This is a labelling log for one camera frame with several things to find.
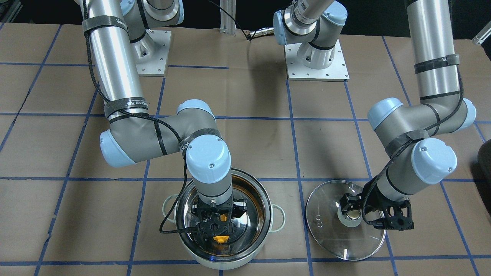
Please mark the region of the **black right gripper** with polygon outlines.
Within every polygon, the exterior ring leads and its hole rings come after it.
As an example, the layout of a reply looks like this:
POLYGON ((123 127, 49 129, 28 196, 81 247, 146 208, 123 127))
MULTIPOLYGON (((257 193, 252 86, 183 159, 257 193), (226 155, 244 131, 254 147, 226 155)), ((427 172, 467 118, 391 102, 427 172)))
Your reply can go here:
POLYGON ((197 197, 192 202, 191 213, 198 219, 191 224, 195 224, 198 228, 196 234, 201 237, 239 237, 246 228, 240 222, 241 217, 246 214, 246 199, 236 199, 232 196, 222 204, 208 205, 197 197))

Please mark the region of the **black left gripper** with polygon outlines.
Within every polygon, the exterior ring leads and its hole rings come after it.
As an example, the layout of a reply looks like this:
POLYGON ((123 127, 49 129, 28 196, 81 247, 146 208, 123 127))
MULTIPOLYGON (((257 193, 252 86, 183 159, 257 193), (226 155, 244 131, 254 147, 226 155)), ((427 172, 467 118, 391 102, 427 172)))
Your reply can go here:
POLYGON ((344 194, 340 200, 342 215, 357 210, 362 219, 375 229, 412 230, 412 206, 409 199, 393 201, 385 197, 378 187, 366 184, 361 194, 344 194))

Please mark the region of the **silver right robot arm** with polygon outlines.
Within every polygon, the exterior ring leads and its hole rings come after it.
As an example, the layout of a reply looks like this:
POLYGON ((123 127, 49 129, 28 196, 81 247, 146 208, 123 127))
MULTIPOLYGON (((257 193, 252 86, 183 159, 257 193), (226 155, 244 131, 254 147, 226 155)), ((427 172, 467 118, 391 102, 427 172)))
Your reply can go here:
POLYGON ((198 190, 199 210, 231 212, 231 154, 209 105, 199 99, 179 105, 176 115, 159 119, 148 113, 137 65, 156 61, 153 27, 182 23, 181 0, 79 0, 89 73, 104 102, 110 128, 100 148, 112 167, 124 167, 177 152, 184 174, 198 190))

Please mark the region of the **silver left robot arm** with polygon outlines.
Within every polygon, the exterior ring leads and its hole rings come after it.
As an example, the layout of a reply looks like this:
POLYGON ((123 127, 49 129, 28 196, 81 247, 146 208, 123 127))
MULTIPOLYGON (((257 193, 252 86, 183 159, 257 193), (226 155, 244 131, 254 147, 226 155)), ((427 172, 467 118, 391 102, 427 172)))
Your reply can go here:
MULTIPOLYGON (((447 0, 407 0, 407 19, 419 83, 419 105, 387 98, 367 118, 390 160, 359 194, 344 194, 336 214, 346 227, 361 221, 382 230, 413 229, 409 197, 443 180, 457 165, 453 149, 436 135, 470 126, 473 103, 464 98, 447 0)), ((335 0, 293 0, 274 14, 279 45, 300 43, 297 53, 311 69, 330 66, 328 57, 346 23, 335 0)))

